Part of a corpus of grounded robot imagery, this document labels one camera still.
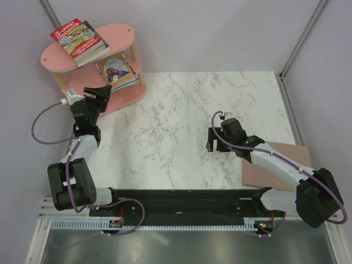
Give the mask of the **Othello orange book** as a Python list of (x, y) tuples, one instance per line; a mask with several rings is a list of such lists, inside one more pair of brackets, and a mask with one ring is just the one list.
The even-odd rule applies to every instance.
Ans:
[(123, 52), (113, 54), (95, 63), (102, 79), (112, 89), (119, 89), (136, 80), (136, 75)]

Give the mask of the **purple dog book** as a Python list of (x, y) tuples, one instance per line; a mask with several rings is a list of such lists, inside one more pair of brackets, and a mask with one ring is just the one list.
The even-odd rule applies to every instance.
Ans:
[(108, 81), (112, 85), (112, 91), (117, 91), (139, 82), (139, 77), (128, 63), (121, 64), (117, 69), (109, 68), (107, 72)]

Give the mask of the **Nineteen Eighty-Four blue book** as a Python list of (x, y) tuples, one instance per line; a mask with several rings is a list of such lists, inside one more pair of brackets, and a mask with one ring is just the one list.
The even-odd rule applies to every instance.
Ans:
[(97, 50), (89, 53), (88, 55), (86, 55), (85, 57), (79, 59), (78, 61), (76, 61), (76, 64), (78, 67), (81, 67), (87, 63), (90, 63), (91, 61), (94, 61), (95, 59), (97, 59), (98, 57), (106, 54), (107, 52), (109, 52), (111, 50), (110, 46), (108, 43), (104, 43), (103, 46), (101, 46), (100, 48), (98, 48)]

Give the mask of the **red Treehouse book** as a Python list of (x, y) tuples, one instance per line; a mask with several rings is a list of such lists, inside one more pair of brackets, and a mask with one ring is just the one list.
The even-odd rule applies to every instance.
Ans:
[(61, 26), (56, 31), (52, 32), (50, 36), (64, 49), (73, 59), (72, 52), (78, 44), (75, 33), (80, 30), (83, 22), (77, 18)]

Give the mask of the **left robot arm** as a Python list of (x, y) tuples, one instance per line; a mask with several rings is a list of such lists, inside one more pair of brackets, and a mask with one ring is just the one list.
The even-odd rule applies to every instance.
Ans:
[(74, 209), (81, 212), (89, 206), (101, 206), (108, 216), (116, 216), (121, 204), (112, 198), (112, 189), (97, 188), (88, 167), (88, 161), (101, 142), (98, 117), (106, 111), (111, 86), (85, 87), (83, 96), (74, 89), (66, 92), (73, 114), (74, 138), (68, 154), (47, 168), (53, 204), (59, 211)]

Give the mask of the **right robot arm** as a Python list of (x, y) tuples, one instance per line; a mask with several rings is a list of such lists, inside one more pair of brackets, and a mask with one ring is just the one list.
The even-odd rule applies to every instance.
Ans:
[(292, 191), (271, 186), (261, 190), (252, 202), (253, 213), (265, 216), (270, 211), (296, 213), (309, 226), (324, 222), (342, 225), (348, 214), (332, 173), (304, 166), (275, 150), (262, 138), (248, 136), (236, 118), (216, 111), (211, 118), (206, 148), (209, 152), (234, 152), (239, 158), (260, 166), (289, 184)]

